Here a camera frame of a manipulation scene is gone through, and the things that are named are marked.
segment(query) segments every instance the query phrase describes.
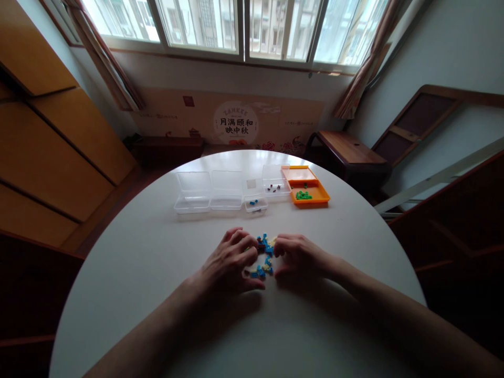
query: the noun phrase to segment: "curtain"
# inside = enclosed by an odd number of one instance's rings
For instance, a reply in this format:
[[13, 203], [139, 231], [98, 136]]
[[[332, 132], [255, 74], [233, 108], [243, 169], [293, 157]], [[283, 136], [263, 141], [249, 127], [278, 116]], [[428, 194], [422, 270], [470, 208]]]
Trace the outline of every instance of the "curtain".
[[366, 84], [371, 79], [375, 66], [378, 63], [378, 57], [383, 47], [387, 43], [390, 34], [396, 25], [396, 19], [402, 0], [390, 0], [387, 8], [383, 13], [383, 17], [376, 30], [376, 36], [371, 44], [370, 54], [362, 64], [361, 68], [351, 81], [350, 85], [342, 96], [336, 110], [334, 111], [335, 118], [353, 119], [359, 101], [361, 100], [362, 93]]
[[103, 41], [93, 21], [86, 13], [81, 0], [62, 0], [82, 44], [100, 72], [115, 102], [121, 110], [139, 111], [144, 103], [119, 66], [107, 44]]

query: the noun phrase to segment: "blue piece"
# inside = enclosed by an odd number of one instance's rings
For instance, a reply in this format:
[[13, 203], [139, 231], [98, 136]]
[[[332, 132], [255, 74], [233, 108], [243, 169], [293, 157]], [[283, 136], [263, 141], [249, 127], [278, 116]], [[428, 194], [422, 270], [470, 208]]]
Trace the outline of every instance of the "blue piece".
[[259, 274], [259, 276], [262, 278], [266, 277], [266, 274], [264, 273], [264, 270], [261, 268], [261, 265], [257, 266], [257, 274]]

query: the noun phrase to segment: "orange tray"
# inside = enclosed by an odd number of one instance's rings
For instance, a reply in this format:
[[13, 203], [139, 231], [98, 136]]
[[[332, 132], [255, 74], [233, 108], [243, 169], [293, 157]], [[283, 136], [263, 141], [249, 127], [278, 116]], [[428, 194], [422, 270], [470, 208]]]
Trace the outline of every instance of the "orange tray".
[[[308, 166], [291, 165], [290, 169], [285, 169], [282, 171], [290, 186], [292, 186], [293, 188], [292, 192], [290, 193], [290, 197], [296, 205], [326, 203], [331, 199], [317, 176], [313, 174]], [[296, 199], [296, 193], [298, 193], [299, 191], [308, 192], [308, 194], [312, 196], [312, 199]]]

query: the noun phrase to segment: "forearm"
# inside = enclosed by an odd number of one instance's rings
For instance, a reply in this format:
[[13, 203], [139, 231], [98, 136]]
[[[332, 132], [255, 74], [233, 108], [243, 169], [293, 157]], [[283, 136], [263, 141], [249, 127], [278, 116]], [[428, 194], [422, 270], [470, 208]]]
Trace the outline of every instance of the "forearm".
[[184, 319], [204, 297], [194, 277], [121, 339], [85, 378], [156, 376], [184, 327]]
[[327, 277], [339, 283], [419, 360], [460, 376], [502, 374], [503, 363], [425, 306], [335, 258]]

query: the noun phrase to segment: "window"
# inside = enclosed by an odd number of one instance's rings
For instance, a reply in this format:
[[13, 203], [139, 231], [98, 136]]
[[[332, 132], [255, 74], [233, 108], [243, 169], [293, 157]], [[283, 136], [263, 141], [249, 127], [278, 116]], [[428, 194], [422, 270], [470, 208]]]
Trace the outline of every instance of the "window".
[[[80, 43], [60, 0], [43, 0]], [[355, 73], [388, 0], [82, 0], [111, 48]]]

